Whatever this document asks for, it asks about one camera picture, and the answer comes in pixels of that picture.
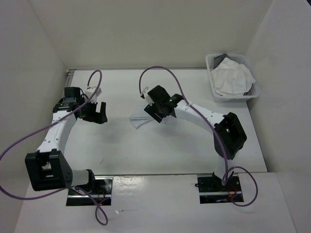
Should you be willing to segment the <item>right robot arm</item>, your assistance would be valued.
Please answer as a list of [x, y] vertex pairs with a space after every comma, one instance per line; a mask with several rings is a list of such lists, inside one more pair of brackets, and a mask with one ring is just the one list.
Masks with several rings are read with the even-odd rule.
[[155, 121], [168, 117], [183, 119], [199, 126], [213, 135], [214, 148], [220, 156], [213, 175], [213, 186], [219, 191], [230, 185], [235, 156], [243, 148], [247, 136], [236, 114], [213, 112], [191, 103], [180, 94], [172, 96], [160, 85], [146, 87], [141, 94], [148, 105], [144, 111]]

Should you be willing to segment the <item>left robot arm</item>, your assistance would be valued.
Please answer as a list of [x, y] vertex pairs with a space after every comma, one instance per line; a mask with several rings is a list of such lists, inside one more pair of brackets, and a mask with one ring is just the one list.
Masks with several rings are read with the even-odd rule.
[[95, 175], [90, 169], [74, 170], [65, 159], [65, 147], [77, 119], [104, 124], [106, 103], [97, 112], [97, 97], [101, 89], [88, 87], [84, 93], [78, 87], [66, 87], [65, 96], [54, 106], [53, 126], [49, 128], [36, 152], [28, 153], [25, 164], [33, 190], [79, 188], [86, 194], [96, 190]]

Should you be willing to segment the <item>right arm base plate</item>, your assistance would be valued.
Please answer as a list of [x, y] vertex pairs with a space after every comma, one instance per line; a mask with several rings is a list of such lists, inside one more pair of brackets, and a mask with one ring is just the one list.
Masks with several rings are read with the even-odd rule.
[[199, 191], [201, 204], [244, 202], [242, 188], [238, 175], [233, 175], [223, 186], [221, 181], [213, 174], [198, 175], [194, 185]]

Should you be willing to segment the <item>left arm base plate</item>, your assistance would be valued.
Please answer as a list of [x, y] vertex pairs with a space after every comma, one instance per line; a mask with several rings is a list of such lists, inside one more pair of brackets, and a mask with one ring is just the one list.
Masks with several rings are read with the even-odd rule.
[[[110, 206], [112, 201], [112, 176], [95, 176], [95, 186], [89, 193], [101, 206]], [[68, 191], [66, 206], [93, 206], [95, 203], [83, 191], [73, 188]]]

